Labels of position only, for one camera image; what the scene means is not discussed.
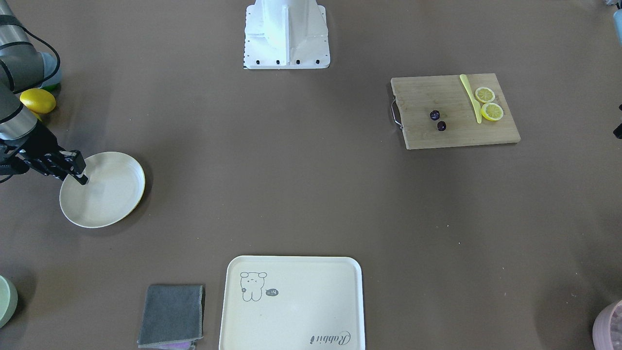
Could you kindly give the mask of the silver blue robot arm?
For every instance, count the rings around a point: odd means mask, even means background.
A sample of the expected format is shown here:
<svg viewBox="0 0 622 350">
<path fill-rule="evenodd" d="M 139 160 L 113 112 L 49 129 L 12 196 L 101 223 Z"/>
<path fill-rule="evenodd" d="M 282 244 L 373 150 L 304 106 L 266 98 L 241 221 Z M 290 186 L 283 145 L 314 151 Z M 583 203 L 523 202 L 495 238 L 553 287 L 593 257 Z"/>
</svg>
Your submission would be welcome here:
<svg viewBox="0 0 622 350">
<path fill-rule="evenodd" d="M 58 84 L 62 74 L 60 57 L 53 47 L 38 51 L 31 43 L 35 35 L 14 16 L 9 4 L 0 3 L 0 146 L 1 175 L 7 181 L 33 169 L 64 181 L 73 177 L 87 183 L 86 162 L 78 150 L 66 150 L 56 136 L 18 95 L 32 88 Z"/>
</svg>

